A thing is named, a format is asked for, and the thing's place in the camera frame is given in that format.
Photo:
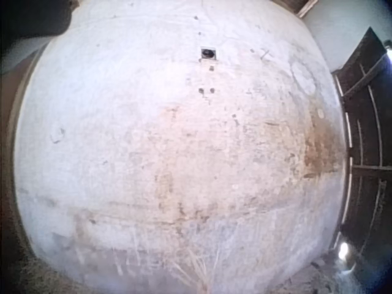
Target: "concrete wall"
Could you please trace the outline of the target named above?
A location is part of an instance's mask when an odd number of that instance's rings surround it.
[[[382,0],[320,0],[304,22],[330,71],[345,64],[368,27],[382,42],[392,39],[392,13]]]
[[[26,89],[18,207],[37,256],[104,293],[262,293],[328,248],[342,130],[276,4],[85,1]]]

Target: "wooden plank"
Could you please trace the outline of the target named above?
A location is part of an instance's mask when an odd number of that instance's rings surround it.
[[[319,0],[309,0],[304,7],[297,13],[297,16],[303,18]]]
[[[392,167],[353,164],[351,172],[355,176],[370,176],[373,178],[381,178],[392,181]]]
[[[343,101],[346,103],[352,96],[355,95],[363,87],[367,86],[380,72],[382,72],[389,64],[388,55],[384,55],[377,63],[369,70],[366,75],[360,79],[351,89],[343,94]]]

